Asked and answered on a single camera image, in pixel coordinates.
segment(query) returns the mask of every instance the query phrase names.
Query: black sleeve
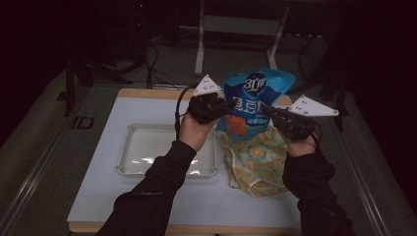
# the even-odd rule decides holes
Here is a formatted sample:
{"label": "black sleeve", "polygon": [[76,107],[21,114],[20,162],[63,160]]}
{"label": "black sleeve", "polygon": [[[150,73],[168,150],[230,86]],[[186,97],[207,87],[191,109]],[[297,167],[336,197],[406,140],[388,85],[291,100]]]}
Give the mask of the black sleeve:
{"label": "black sleeve", "polygon": [[334,166],[319,151],[299,157],[287,156],[282,179],[299,199],[303,236],[356,235],[344,209],[328,185]]}
{"label": "black sleeve", "polygon": [[184,184],[196,154],[188,145],[174,141],[166,156],[155,159],[145,179],[132,192],[117,198],[113,212],[96,235],[163,236],[176,191]]}

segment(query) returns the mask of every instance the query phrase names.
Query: hand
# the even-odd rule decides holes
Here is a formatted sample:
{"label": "hand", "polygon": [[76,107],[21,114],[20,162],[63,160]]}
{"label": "hand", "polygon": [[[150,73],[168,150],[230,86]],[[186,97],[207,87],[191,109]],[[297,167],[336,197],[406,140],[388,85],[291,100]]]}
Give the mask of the hand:
{"label": "hand", "polygon": [[201,125],[190,114],[184,115],[181,121],[179,141],[187,144],[195,151],[199,151],[206,141],[209,130],[219,119]]}
{"label": "hand", "polygon": [[316,152],[316,142],[311,136],[306,140],[292,141],[285,137],[282,133],[279,134],[284,138],[288,146],[288,154],[292,157],[298,157],[305,154],[311,154]]}

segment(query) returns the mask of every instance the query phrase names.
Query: wooden table edge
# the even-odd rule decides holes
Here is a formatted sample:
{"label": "wooden table edge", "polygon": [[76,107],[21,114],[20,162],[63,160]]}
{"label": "wooden table edge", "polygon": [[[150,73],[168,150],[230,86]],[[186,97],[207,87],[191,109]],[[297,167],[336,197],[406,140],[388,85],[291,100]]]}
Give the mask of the wooden table edge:
{"label": "wooden table edge", "polygon": [[[102,222],[70,222],[69,228],[73,233],[96,233],[103,226]],[[300,228],[291,227],[241,227],[241,226],[206,226],[206,225],[175,225],[169,224],[166,234],[220,234],[220,233],[242,233],[242,234],[294,234],[301,233]]]}
{"label": "wooden table edge", "polygon": [[[117,97],[136,97],[136,98],[155,98],[155,99],[178,99],[182,90],[178,89],[142,89],[142,88],[122,88],[119,90]],[[183,99],[189,100],[193,96],[192,91],[187,91]],[[275,105],[290,106],[292,105],[291,98],[288,95],[283,95]]]}

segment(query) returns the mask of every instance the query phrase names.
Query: blue snack bag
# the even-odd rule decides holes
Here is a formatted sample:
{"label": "blue snack bag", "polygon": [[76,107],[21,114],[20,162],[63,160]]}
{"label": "blue snack bag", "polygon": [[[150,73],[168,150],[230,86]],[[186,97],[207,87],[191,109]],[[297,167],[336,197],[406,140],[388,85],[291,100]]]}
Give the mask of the blue snack bag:
{"label": "blue snack bag", "polygon": [[265,132],[269,117],[262,113],[261,103],[274,105],[295,80],[290,73],[267,67],[229,73],[222,84],[223,97],[225,101],[237,97],[238,102],[220,118],[216,130],[236,141],[247,141]]}

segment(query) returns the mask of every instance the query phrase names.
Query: black cable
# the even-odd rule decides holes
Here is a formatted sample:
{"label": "black cable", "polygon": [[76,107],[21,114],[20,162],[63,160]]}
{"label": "black cable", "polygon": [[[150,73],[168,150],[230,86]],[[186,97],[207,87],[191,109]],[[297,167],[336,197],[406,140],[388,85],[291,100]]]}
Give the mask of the black cable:
{"label": "black cable", "polygon": [[192,88],[195,88],[197,85],[199,84],[199,82],[191,84],[189,86],[187,86],[186,88],[184,88],[184,90],[181,92],[180,96],[178,97],[177,100],[177,107],[175,109],[175,133],[176,133],[176,140],[180,139],[180,129],[181,129],[181,122],[180,122],[180,104],[181,104],[181,100],[184,96],[184,94]]}
{"label": "black cable", "polygon": [[323,131],[322,131],[322,126],[317,122],[315,122],[315,123],[316,123],[316,126],[319,127],[320,136],[317,138],[316,134],[313,133],[311,135],[311,137],[313,138],[314,142],[316,143],[317,149],[320,149],[320,142],[322,141]]}

